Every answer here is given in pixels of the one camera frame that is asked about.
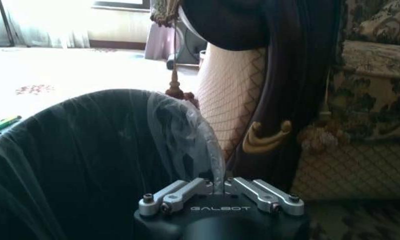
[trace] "clear plastic bag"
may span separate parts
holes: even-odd
[[[52,106],[0,136],[0,239],[133,239],[145,193],[214,178],[225,158],[187,101],[107,90]]]

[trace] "window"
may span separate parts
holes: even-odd
[[[103,0],[97,1],[95,6],[129,8],[129,9],[150,9],[151,0]]]

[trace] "green object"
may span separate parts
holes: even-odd
[[[22,120],[22,116],[12,116],[6,119],[0,120],[0,130],[11,126],[14,123],[16,123],[19,120]]]

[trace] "floor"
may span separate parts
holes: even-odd
[[[179,68],[181,88],[197,94],[198,69]],[[23,118],[66,99],[106,89],[165,92],[173,71],[145,52],[117,49],[0,48],[0,119]]]

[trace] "floral sofa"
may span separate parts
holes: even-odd
[[[338,63],[298,135],[291,190],[309,201],[311,239],[400,240],[400,0],[342,4]]]

